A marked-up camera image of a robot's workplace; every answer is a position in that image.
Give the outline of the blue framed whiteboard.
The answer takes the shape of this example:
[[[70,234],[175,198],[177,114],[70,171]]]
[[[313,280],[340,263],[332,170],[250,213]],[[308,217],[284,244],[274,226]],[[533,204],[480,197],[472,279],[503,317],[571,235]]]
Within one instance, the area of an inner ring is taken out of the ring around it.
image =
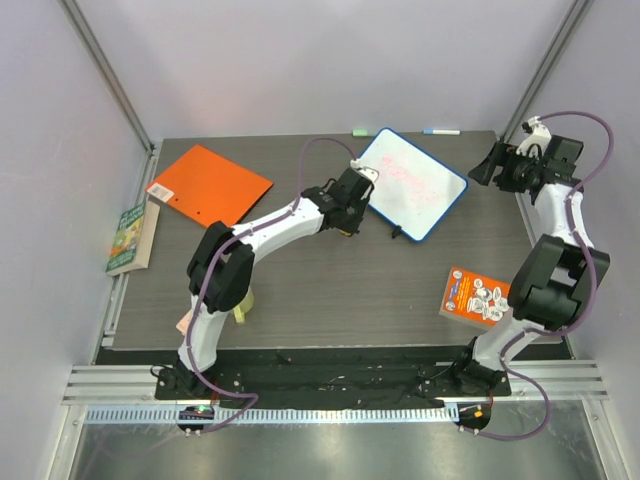
[[[390,128],[357,164],[378,173],[369,206],[414,242],[426,240],[468,189],[464,176]]]

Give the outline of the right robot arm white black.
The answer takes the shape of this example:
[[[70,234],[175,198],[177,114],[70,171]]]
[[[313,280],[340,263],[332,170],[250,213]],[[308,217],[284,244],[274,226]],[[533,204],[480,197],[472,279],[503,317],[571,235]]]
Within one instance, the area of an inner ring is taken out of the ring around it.
[[[573,173],[583,147],[558,135],[532,134],[519,146],[496,141],[469,173],[481,185],[529,194],[543,232],[511,282],[511,316],[475,337],[452,364],[449,377],[462,394],[492,391],[526,346],[567,333],[609,269],[609,255],[594,247],[582,220],[583,188]]]

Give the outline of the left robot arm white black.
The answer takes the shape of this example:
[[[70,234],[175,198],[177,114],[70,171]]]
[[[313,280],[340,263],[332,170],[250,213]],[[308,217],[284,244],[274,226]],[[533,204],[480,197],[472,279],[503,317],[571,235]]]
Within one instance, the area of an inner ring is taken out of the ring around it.
[[[222,328],[249,293],[255,265],[325,230],[357,234],[378,177],[375,169],[353,161],[338,179],[305,189],[266,216],[233,227],[218,221],[207,228],[187,267],[191,315],[174,366],[178,386],[187,396],[200,399],[211,391],[209,369],[217,360]]]

